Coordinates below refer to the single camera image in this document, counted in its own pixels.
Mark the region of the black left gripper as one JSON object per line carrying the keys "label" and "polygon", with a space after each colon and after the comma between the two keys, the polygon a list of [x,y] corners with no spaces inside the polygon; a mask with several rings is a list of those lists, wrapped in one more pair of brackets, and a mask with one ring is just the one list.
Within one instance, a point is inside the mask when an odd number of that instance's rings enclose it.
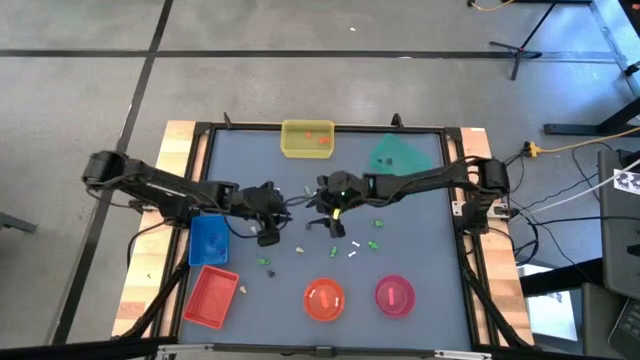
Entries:
{"label": "black left gripper", "polygon": [[280,231],[275,227],[291,220],[284,198],[272,181],[236,192],[234,216],[259,223],[262,229],[257,232],[257,243],[260,247],[279,243]]}

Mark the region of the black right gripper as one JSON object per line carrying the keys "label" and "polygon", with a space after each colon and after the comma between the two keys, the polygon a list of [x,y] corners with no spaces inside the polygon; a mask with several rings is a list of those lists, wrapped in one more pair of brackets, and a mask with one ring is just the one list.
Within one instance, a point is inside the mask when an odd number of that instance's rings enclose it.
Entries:
{"label": "black right gripper", "polygon": [[[330,175],[316,178],[315,209],[318,213],[332,216],[335,210],[341,213],[366,203],[366,182],[362,177],[346,172],[336,171]],[[345,228],[340,220],[328,220],[331,238],[345,236]]]}

